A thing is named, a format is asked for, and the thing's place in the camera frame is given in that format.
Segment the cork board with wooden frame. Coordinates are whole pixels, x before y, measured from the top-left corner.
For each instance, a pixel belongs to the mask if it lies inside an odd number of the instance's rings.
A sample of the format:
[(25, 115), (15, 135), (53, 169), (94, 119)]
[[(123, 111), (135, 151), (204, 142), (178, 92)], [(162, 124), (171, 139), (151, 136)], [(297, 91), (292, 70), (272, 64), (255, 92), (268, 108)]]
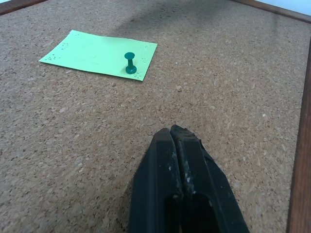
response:
[[(39, 60), (72, 30), (157, 43), (144, 81)], [(122, 233), (153, 135), (187, 128), (253, 233), (286, 231), (311, 24), (231, 0), (48, 0), (0, 16), (0, 233)]]

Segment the green pushpin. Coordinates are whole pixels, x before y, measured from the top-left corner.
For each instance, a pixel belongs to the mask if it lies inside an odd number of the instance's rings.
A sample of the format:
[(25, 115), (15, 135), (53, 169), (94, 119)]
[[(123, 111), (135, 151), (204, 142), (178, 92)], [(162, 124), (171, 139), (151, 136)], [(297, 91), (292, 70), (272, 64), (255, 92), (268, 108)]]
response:
[(135, 57), (135, 54), (133, 52), (127, 52), (124, 55), (125, 59), (127, 59), (127, 67), (125, 68), (126, 73), (128, 74), (134, 74), (137, 71), (136, 66), (133, 63), (133, 59)]

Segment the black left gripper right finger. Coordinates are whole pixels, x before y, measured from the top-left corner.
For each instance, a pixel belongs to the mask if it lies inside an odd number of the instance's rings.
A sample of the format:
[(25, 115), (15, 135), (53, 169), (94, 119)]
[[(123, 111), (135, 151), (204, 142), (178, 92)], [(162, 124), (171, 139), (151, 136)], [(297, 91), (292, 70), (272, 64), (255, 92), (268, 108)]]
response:
[(250, 233), (230, 184), (202, 141), (188, 129), (170, 129), (183, 188), (183, 233)]

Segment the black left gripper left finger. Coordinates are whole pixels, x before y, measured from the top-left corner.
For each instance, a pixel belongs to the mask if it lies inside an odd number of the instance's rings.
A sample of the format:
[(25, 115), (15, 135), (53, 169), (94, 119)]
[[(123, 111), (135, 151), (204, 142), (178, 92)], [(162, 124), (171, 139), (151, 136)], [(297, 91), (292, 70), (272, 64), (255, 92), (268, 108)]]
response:
[(183, 192), (169, 129), (158, 131), (134, 175), (128, 233), (179, 233)]

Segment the green paper note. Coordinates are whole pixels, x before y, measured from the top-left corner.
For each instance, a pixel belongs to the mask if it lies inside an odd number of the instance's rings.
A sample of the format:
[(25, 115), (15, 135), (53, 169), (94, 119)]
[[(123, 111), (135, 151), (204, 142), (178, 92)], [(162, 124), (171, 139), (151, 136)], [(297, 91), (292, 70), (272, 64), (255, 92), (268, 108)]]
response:
[[(81, 71), (143, 81), (156, 48), (156, 43), (72, 30), (39, 61)], [(135, 54), (133, 63), (137, 71), (134, 74), (128, 74), (125, 71), (127, 59), (124, 55), (127, 52)]]

